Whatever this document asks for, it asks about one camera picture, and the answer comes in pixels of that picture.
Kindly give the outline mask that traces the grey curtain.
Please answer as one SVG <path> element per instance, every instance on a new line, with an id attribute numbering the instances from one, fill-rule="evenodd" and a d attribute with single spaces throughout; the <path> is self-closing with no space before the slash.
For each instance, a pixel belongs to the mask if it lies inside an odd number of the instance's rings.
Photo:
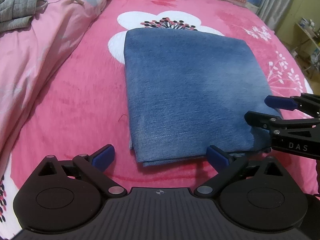
<path id="1" fill-rule="evenodd" d="M 262 0 L 258 17 L 271 29 L 276 29 L 292 0 Z"/>

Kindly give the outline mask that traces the pink grey floral duvet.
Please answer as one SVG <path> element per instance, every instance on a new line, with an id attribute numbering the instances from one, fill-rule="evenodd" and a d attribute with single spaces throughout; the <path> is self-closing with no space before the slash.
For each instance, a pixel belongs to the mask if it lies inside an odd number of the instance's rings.
<path id="1" fill-rule="evenodd" d="M 46 0 L 24 29 L 1 32 L 1 157 L 7 158 L 44 84 L 107 0 Z"/>

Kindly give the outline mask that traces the grey knit garment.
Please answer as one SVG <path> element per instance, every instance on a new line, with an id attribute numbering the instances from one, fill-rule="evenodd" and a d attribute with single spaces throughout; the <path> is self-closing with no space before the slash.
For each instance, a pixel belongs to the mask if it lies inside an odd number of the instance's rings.
<path id="1" fill-rule="evenodd" d="M 46 6 L 46 0 L 1 0 L 1 32 L 27 28 Z"/>

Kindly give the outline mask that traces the blue denim jeans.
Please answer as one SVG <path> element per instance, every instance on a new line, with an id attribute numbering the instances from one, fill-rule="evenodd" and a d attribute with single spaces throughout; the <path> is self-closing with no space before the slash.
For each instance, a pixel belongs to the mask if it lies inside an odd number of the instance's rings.
<path id="1" fill-rule="evenodd" d="M 248 111 L 265 105 L 267 78 L 245 41 L 196 30 L 138 28 L 124 43 L 130 139 L 144 166 L 199 157 L 214 145 L 253 153 L 270 145 Z"/>

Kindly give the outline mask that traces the cluttered side table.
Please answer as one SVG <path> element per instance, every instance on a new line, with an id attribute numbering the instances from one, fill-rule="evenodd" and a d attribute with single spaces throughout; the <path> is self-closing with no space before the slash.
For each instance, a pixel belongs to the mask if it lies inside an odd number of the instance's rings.
<path id="1" fill-rule="evenodd" d="M 291 50 L 294 58 L 302 64 L 302 71 L 310 79 L 319 73 L 319 29 L 315 29 L 315 22 L 301 18 L 296 22 L 300 35 L 298 44 Z"/>

